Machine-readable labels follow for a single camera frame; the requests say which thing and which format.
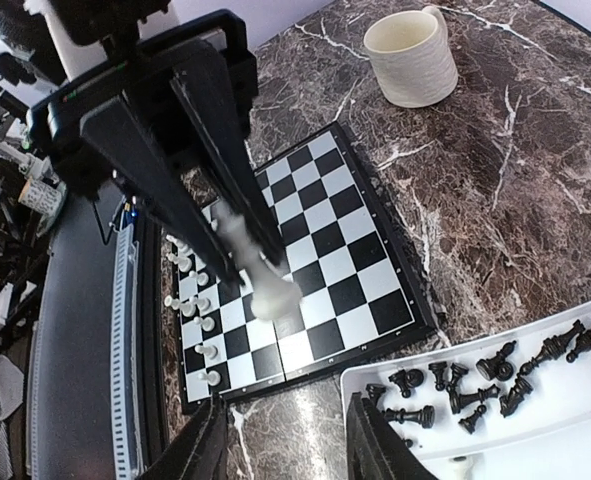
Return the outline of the white king chess piece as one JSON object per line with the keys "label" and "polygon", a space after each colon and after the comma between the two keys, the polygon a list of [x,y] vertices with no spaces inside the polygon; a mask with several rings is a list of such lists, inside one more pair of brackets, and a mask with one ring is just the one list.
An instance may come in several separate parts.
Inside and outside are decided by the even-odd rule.
{"label": "white king chess piece", "polygon": [[165,307],[171,308],[173,311],[179,311],[184,317],[192,317],[197,311],[197,306],[194,301],[187,300],[182,302],[179,298],[174,298],[171,295],[167,295],[164,298],[163,304]]}

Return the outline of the white queen chess piece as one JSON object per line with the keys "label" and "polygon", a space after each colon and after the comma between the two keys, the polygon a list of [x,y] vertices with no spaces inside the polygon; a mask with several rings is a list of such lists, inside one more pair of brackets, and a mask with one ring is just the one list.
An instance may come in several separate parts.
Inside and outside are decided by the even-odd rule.
{"label": "white queen chess piece", "polygon": [[256,318],[281,321],[300,314],[300,287],[284,280],[263,258],[252,240],[241,214],[235,213],[224,201],[218,200],[211,209],[216,221],[215,231],[232,255],[235,266],[244,270],[253,289],[251,311]]}

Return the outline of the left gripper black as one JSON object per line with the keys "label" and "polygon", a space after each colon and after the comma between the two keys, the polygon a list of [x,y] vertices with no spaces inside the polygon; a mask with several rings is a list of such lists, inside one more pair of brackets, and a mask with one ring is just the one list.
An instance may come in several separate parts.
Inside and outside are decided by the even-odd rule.
{"label": "left gripper black", "polygon": [[[214,47],[191,42],[197,39],[210,40]],[[186,46],[187,58],[174,67]],[[220,9],[140,41],[133,59],[107,60],[91,68],[27,114],[31,140],[72,191],[96,194],[109,178],[110,163],[146,202],[152,219],[194,247],[213,275],[229,285],[241,284],[222,240],[167,164],[155,136],[122,99],[111,99],[121,93],[135,95],[165,153],[188,152],[198,137],[215,190],[244,218],[265,258],[279,265],[285,257],[284,241],[244,144],[258,95],[257,64],[248,48],[246,23]],[[83,145],[79,124],[80,137],[109,163]]]}

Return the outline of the white rook chess piece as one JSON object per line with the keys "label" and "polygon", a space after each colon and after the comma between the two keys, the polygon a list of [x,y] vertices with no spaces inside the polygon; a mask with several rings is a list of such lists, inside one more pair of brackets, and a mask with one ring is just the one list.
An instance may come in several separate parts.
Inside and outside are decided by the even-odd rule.
{"label": "white rook chess piece", "polygon": [[166,240],[176,247],[177,253],[179,255],[187,256],[192,252],[191,248],[185,242],[179,240],[178,238],[170,234],[166,235]]}

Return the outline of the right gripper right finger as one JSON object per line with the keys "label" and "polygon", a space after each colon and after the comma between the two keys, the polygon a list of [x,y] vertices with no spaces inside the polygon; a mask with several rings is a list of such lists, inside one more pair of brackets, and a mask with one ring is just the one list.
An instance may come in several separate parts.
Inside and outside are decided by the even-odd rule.
{"label": "right gripper right finger", "polygon": [[359,392],[350,397],[345,431],[349,479],[436,479]]}

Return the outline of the black and grey chessboard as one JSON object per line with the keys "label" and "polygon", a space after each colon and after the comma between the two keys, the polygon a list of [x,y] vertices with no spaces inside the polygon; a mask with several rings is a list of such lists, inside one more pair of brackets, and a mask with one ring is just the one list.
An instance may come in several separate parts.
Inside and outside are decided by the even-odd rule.
{"label": "black and grey chessboard", "polygon": [[[229,288],[205,271],[200,287],[175,272],[172,294],[182,302],[209,298],[212,331],[195,316],[177,320],[179,394],[190,414],[213,394],[233,401],[347,368],[415,343],[435,323],[386,212],[338,123],[259,168],[256,178],[285,242],[279,274],[303,294],[301,314],[279,322],[251,311],[250,284]],[[205,358],[198,344],[215,345]],[[198,379],[216,370],[221,383]]]}

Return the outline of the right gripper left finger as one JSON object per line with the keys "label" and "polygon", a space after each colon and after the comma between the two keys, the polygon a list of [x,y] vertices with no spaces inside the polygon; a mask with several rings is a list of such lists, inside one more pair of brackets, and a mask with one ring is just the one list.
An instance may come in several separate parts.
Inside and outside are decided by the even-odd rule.
{"label": "right gripper left finger", "polygon": [[223,398],[202,403],[140,479],[226,479],[228,416]]}

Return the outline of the white divided plastic tray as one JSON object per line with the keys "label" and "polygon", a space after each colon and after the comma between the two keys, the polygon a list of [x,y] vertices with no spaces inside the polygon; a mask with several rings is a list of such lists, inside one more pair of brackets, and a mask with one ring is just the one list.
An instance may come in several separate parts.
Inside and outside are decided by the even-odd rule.
{"label": "white divided plastic tray", "polygon": [[352,479],[591,479],[591,301],[341,387]]}

